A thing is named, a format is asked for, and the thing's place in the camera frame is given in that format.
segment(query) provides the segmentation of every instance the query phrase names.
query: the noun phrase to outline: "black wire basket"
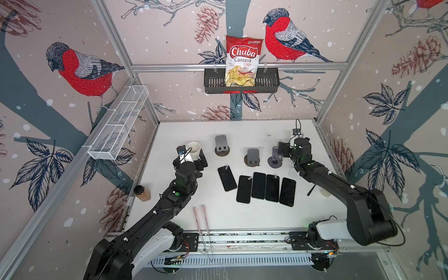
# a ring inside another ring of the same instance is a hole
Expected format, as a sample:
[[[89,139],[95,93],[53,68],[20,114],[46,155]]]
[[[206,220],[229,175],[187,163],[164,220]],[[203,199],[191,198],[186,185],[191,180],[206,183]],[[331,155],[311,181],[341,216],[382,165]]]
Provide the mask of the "black wire basket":
[[[278,68],[259,67],[255,77],[255,86],[226,86],[225,68],[205,69],[204,88],[208,94],[232,93],[275,93],[280,80]]]

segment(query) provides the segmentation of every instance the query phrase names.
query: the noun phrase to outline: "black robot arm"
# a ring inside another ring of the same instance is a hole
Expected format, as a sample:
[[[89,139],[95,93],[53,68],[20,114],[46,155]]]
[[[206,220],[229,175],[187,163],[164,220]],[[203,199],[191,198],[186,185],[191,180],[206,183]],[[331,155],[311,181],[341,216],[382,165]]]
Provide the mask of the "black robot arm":
[[[348,183],[324,165],[312,160],[309,138],[296,138],[294,146],[279,143],[283,157],[289,157],[299,175],[316,184],[343,202],[347,207],[347,229],[352,238],[366,246],[396,236],[389,204],[379,190],[367,190]]]

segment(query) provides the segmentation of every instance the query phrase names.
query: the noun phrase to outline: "smartphone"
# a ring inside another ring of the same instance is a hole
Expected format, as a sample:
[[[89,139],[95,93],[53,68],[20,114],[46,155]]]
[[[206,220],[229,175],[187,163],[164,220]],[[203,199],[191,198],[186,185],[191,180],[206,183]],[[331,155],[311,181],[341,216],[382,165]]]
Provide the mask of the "smartphone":
[[[279,202],[283,205],[294,206],[294,196],[296,195],[296,181],[283,178]]]
[[[266,176],[266,195],[268,201],[278,202],[280,193],[280,177],[275,178],[274,175]]]
[[[248,180],[249,176],[240,176],[238,181],[237,202],[250,203],[250,191],[252,189],[252,179]]]
[[[218,173],[220,175],[221,182],[223,183],[223,187],[226,192],[237,188],[237,183],[235,182],[235,178],[233,178],[230,166],[227,165],[227,169],[225,166],[218,168]]]
[[[266,192],[266,174],[254,172],[252,181],[252,197],[264,199]]]

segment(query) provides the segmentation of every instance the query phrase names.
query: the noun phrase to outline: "small white cup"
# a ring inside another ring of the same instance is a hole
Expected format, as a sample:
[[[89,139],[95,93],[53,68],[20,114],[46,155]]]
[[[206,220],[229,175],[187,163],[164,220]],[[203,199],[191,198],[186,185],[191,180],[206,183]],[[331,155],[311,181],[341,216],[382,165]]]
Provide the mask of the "small white cup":
[[[190,142],[186,146],[187,152],[191,148],[191,151],[188,155],[191,156],[192,160],[198,160],[199,159],[199,152],[201,150],[201,144],[198,142]]]

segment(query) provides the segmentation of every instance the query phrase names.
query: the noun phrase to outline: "bird's head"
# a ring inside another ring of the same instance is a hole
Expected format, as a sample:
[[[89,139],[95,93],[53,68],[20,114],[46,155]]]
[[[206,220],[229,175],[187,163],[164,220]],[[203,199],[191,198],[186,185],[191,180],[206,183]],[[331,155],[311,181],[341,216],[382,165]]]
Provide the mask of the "bird's head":
[[[48,66],[50,66],[50,69],[52,71],[59,70],[64,71],[64,62],[62,60],[62,56],[64,52],[68,51],[70,48],[60,42],[53,43],[48,49],[47,49],[47,60],[48,60]]]
[[[275,8],[270,10],[264,17],[263,23],[267,26],[272,27],[272,25],[281,17],[289,17],[289,13],[284,8]]]

